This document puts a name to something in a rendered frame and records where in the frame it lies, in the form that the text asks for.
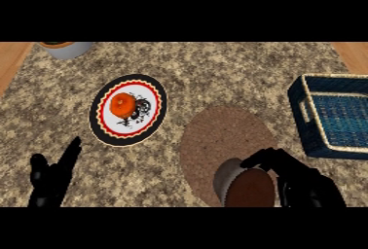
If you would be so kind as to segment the blue wicker basket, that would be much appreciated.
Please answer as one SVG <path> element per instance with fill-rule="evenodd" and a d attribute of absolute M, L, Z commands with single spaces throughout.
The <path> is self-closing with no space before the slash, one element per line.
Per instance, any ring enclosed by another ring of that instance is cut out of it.
<path fill-rule="evenodd" d="M 306 156 L 368 160 L 368 75 L 301 74 L 288 98 Z"/>

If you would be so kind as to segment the chocolate cupcake with grey wrapper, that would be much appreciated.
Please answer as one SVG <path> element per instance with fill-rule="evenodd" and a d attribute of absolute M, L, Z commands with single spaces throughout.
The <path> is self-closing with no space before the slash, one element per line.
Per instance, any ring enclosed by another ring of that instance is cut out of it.
<path fill-rule="evenodd" d="M 226 160 L 214 173 L 212 188 L 223 207 L 272 207 L 276 193 L 272 177 L 260 168 L 241 168 L 241 159 Z"/>

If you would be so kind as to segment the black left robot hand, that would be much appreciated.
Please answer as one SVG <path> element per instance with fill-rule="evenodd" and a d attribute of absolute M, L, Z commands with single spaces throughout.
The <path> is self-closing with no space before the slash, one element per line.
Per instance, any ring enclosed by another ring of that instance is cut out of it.
<path fill-rule="evenodd" d="M 75 137 L 59 161 L 51 165 L 47 164 L 47 159 L 41 154 L 31 156 L 29 182 L 32 191 L 26 205 L 29 208 L 57 208 L 62 205 L 79 151 L 79 138 Z"/>

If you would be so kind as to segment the grey plant pot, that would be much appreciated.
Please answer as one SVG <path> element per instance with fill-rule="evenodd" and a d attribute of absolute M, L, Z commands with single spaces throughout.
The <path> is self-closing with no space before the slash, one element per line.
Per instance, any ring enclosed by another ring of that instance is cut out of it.
<path fill-rule="evenodd" d="M 40 47 L 57 59 L 72 59 L 82 55 L 91 47 L 91 42 L 63 42 L 59 44 L 38 43 Z"/>

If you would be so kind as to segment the round brown woven placemat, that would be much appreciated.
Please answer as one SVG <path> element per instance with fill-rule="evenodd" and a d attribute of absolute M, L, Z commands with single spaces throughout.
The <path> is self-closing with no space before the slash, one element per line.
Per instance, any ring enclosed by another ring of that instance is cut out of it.
<path fill-rule="evenodd" d="M 209 106 L 183 129 L 180 165 L 193 195 L 208 206 L 220 206 L 215 179 L 220 164 L 243 160 L 260 149 L 276 148 L 273 134 L 246 110 L 235 106 Z"/>

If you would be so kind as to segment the black-rimmed white plate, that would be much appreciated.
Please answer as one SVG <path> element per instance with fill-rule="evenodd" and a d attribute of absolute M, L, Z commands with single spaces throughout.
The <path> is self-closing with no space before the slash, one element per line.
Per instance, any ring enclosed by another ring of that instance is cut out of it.
<path fill-rule="evenodd" d="M 167 100 L 165 89 L 152 77 L 130 74 L 112 80 L 90 104 L 88 127 L 96 139 L 112 147 L 141 142 L 164 122 Z"/>

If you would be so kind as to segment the orange fruit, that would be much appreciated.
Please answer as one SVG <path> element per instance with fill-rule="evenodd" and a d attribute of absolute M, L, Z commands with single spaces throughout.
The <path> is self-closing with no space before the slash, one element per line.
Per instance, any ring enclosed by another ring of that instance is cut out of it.
<path fill-rule="evenodd" d="M 118 93 L 112 97 L 109 110 L 118 118 L 128 118 L 134 111 L 134 97 L 124 92 Z"/>

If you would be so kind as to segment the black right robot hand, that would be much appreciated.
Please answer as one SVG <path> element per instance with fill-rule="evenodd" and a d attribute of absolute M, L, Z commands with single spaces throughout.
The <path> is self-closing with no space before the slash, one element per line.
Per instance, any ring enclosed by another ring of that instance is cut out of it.
<path fill-rule="evenodd" d="M 241 168 L 258 166 L 277 175 L 282 207 L 345 207 L 334 180 L 316 168 L 306 166 L 283 149 L 258 150 L 239 164 Z"/>

